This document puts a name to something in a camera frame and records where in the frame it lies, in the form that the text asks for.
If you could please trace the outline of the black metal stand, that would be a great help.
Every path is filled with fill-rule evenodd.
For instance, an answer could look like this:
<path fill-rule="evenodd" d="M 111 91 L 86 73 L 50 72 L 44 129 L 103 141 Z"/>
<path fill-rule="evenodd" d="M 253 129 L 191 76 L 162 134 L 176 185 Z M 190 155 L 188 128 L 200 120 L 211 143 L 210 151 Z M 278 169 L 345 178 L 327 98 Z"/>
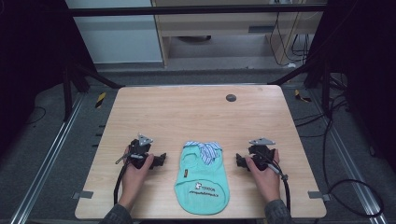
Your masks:
<path fill-rule="evenodd" d="M 97 71 L 90 70 L 79 63 L 68 63 L 64 67 L 62 74 L 64 86 L 64 121 L 68 121 L 72 114 L 71 84 L 74 84 L 78 92 L 87 92 L 90 89 L 85 76 L 92 77 L 112 89 L 122 88 L 121 84 L 100 76 Z"/>
<path fill-rule="evenodd" d="M 327 117 L 331 116 L 330 110 L 330 61 L 327 59 L 311 59 L 308 60 L 304 65 L 292 70 L 285 76 L 269 82 L 269 85 L 283 85 L 288 80 L 299 76 L 301 73 L 307 73 L 304 85 L 310 89 L 316 87 L 321 83 L 321 108 Z"/>

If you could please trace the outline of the white panel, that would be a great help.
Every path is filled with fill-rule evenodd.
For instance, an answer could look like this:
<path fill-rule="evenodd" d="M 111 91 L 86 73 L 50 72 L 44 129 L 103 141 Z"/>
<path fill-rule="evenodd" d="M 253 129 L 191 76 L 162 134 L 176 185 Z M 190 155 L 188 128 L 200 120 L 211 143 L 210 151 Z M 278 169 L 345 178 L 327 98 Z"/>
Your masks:
<path fill-rule="evenodd" d="M 65 0 L 70 9 L 150 7 L 150 0 Z M 161 63 L 154 17 L 75 17 L 76 25 L 95 64 Z"/>

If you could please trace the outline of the black curtain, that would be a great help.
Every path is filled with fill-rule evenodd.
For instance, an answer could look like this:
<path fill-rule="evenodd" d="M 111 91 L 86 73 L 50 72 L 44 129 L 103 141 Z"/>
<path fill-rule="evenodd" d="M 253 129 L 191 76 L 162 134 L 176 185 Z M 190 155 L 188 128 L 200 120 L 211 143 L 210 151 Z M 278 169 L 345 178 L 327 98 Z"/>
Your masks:
<path fill-rule="evenodd" d="M 0 0 L 0 158 L 33 112 L 35 97 L 62 82 L 51 43 L 95 68 L 74 19 L 44 14 L 67 8 L 65 0 Z"/>
<path fill-rule="evenodd" d="M 396 173 L 396 0 L 328 0 L 308 59 L 319 60 L 309 86 L 324 63 L 346 75 L 348 100 Z"/>

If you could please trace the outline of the aluminium floor rail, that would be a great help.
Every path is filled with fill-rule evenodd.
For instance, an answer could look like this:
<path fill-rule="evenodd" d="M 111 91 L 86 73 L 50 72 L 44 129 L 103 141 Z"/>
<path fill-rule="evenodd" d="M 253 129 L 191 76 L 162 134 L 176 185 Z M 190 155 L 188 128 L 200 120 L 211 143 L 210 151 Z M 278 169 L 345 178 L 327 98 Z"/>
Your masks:
<path fill-rule="evenodd" d="M 41 163 L 32 184 L 25 193 L 23 200 L 21 201 L 17 210 L 13 214 L 9 224 L 26 223 L 35 205 L 35 202 L 48 179 L 52 167 L 56 162 L 57 157 L 64 145 L 64 141 L 69 135 L 70 130 L 78 116 L 84 98 L 85 98 L 85 93 L 79 93 L 77 95 L 77 98 L 72 106 L 72 112 L 70 114 L 70 117 L 62 123 L 62 126 L 59 132 L 57 133 L 57 135 L 55 136 L 45 159 Z"/>
<path fill-rule="evenodd" d="M 369 155 L 363 133 L 346 102 L 336 100 L 340 108 L 327 118 L 321 108 L 317 90 L 310 90 L 318 120 L 301 128 L 301 139 L 321 192 L 332 190 L 332 199 L 325 203 L 325 221 L 331 223 L 390 224 L 385 216 L 385 195 L 379 180 L 387 168 Z"/>

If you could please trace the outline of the teal pet shirt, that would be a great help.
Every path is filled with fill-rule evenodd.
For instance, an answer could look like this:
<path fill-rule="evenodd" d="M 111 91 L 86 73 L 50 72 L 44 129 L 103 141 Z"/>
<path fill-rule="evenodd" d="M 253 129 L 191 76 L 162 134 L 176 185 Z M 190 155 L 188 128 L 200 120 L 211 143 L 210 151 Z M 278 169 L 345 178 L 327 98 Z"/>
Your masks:
<path fill-rule="evenodd" d="M 179 205 L 195 215 L 215 215 L 230 201 L 222 148 L 217 142 L 186 142 L 174 185 Z"/>

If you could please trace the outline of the light wooden cabinet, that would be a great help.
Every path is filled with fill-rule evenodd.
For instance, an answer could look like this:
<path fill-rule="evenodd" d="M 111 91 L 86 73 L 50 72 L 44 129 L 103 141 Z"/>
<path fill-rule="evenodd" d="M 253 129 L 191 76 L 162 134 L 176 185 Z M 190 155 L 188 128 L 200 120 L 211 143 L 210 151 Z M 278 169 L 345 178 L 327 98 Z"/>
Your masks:
<path fill-rule="evenodd" d="M 150 0 L 155 7 L 220 5 L 325 4 L 327 0 Z M 163 62 L 168 63 L 170 43 L 178 36 L 264 34 L 278 63 L 291 60 L 287 54 L 297 35 L 313 35 L 322 13 L 270 12 L 231 14 L 157 15 L 155 17 Z"/>

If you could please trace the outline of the yellow black striped tape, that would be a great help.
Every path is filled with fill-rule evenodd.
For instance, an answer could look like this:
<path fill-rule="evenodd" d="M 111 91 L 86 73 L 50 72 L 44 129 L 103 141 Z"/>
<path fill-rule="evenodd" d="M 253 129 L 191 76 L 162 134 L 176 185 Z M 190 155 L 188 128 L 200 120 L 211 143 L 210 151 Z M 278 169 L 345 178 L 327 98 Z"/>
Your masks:
<path fill-rule="evenodd" d="M 94 107 L 100 108 L 105 98 L 106 98 L 106 92 L 101 92 L 97 98 L 97 101 L 96 101 Z"/>
<path fill-rule="evenodd" d="M 303 96 L 300 94 L 299 90 L 294 90 L 294 97 L 295 97 L 295 99 L 297 99 L 297 100 L 299 100 L 299 101 L 302 101 L 302 102 L 306 102 L 306 103 L 312 102 L 312 100 L 311 100 L 310 97 L 303 97 Z"/>

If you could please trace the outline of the grey table bracket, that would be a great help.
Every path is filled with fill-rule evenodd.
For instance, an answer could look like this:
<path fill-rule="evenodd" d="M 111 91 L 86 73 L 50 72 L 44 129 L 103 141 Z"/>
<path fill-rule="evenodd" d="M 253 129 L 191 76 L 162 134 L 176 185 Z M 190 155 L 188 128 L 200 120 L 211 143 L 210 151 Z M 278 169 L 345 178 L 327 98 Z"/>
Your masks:
<path fill-rule="evenodd" d="M 330 194 L 323 194 L 320 191 L 309 190 L 307 194 L 310 199 L 321 199 L 323 202 L 329 202 L 332 199 Z"/>
<path fill-rule="evenodd" d="M 79 192 L 74 192 L 72 194 L 72 199 L 74 199 L 74 200 L 78 200 L 80 198 L 91 199 L 92 196 L 93 196 L 93 192 L 92 191 L 82 190 L 82 191 L 79 191 Z"/>

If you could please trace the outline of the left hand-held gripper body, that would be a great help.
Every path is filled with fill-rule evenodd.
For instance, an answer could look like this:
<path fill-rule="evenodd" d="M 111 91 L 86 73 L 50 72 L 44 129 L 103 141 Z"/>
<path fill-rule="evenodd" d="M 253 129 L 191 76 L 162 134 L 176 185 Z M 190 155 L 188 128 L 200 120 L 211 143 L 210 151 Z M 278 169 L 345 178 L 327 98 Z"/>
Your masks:
<path fill-rule="evenodd" d="M 146 161 L 152 142 L 152 138 L 140 133 L 129 145 L 128 162 L 140 169 Z"/>

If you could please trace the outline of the person's left hand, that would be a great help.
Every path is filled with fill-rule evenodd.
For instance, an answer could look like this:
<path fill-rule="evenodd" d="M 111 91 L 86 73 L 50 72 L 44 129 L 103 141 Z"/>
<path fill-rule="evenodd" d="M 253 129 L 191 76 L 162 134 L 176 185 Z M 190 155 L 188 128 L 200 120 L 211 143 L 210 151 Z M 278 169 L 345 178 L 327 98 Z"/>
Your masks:
<path fill-rule="evenodd" d="M 128 164 L 121 180 L 122 193 L 118 204 L 123 206 L 128 212 L 131 212 L 134 203 L 139 195 L 146 177 L 149 173 L 149 168 L 153 163 L 154 155 L 148 154 L 145 163 L 139 169 L 132 164 Z"/>

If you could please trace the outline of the black horizontal frame bar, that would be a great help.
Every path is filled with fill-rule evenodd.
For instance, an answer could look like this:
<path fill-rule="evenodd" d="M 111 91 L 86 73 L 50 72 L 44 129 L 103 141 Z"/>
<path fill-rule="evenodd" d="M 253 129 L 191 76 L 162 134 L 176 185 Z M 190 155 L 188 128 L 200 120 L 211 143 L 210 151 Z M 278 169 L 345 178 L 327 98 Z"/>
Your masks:
<path fill-rule="evenodd" d="M 180 6 L 180 7 L 113 7 L 113 8 L 73 8 L 65 14 L 73 17 L 94 16 L 143 16 L 143 15 L 187 15 L 187 14 L 228 14 L 228 13 L 270 13 L 270 12 L 316 12 L 324 11 L 326 4 L 291 5 L 221 5 L 221 6 Z"/>

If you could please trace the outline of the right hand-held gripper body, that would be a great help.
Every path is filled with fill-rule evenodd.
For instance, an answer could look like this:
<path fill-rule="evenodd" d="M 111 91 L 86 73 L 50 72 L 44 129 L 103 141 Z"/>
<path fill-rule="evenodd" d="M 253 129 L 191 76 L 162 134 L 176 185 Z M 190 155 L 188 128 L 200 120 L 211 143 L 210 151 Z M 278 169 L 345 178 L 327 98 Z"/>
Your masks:
<path fill-rule="evenodd" d="M 254 161 L 256 167 L 260 171 L 264 171 L 266 168 L 276 170 L 274 165 L 275 149 L 270 149 L 267 145 L 273 145 L 274 142 L 259 138 L 255 140 L 250 140 L 250 147 L 248 148 L 248 153 L 250 158 Z"/>

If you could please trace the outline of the person's right hand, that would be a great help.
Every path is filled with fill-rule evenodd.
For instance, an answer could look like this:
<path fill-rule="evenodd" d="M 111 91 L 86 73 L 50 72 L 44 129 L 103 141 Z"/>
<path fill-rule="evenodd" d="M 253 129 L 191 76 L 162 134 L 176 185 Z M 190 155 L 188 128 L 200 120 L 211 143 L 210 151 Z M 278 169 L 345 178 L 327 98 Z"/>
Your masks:
<path fill-rule="evenodd" d="M 280 199 L 280 179 L 279 175 L 272 169 L 259 170 L 249 156 L 245 157 L 247 167 L 250 170 L 256 187 L 263 198 L 265 204 Z"/>

